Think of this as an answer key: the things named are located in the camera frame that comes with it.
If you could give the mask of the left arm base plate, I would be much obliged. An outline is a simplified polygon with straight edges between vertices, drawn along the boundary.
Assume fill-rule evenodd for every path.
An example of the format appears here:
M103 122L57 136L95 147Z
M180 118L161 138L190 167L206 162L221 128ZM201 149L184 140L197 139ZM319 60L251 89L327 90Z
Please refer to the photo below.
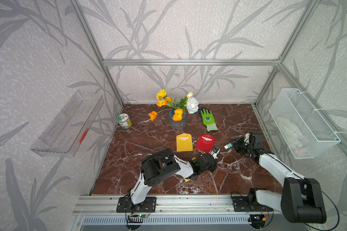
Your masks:
M157 204L157 197L147 197L144 202L139 204L133 204L132 199L130 197L124 196L120 197L116 212L117 213L136 213L136 212L144 212L144 213L152 213L155 212Z

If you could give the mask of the green white glue stick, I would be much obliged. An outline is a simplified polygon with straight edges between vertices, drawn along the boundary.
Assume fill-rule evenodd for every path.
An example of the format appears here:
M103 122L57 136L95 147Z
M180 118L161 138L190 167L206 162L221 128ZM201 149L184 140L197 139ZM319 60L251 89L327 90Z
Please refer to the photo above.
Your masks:
M229 149L229 148L231 148L233 145L231 144L231 143L228 143L228 144L226 144L225 146L224 146L224 148L225 149Z

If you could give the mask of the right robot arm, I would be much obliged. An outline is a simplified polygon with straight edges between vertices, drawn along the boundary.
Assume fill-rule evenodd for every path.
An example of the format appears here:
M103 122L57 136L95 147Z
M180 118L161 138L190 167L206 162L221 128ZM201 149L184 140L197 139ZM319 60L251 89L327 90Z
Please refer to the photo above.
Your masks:
M251 188L246 204L251 210L271 208L281 212L290 223L324 224L327 220L320 184L313 178L296 173L277 156L266 149L262 133L239 136L230 143L243 157L255 161L267 170L281 185L282 193Z

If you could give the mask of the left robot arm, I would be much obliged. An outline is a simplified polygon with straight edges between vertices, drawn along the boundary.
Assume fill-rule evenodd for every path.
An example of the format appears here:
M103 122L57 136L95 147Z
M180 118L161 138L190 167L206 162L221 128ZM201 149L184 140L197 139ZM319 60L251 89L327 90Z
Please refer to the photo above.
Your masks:
M170 148L148 156L142 161L137 183L127 194L129 207L134 208L144 203L153 186L164 182L173 175L181 176L184 180L190 181L207 170L214 172L217 167L219 152L220 149L215 146L209 153L189 161L178 158Z

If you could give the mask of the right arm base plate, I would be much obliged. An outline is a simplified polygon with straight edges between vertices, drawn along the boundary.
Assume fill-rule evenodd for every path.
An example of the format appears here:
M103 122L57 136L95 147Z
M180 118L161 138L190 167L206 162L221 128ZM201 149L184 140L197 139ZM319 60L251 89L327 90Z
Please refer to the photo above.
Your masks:
M231 195L231 200L235 212L273 212L272 208L261 205L257 202L255 195Z

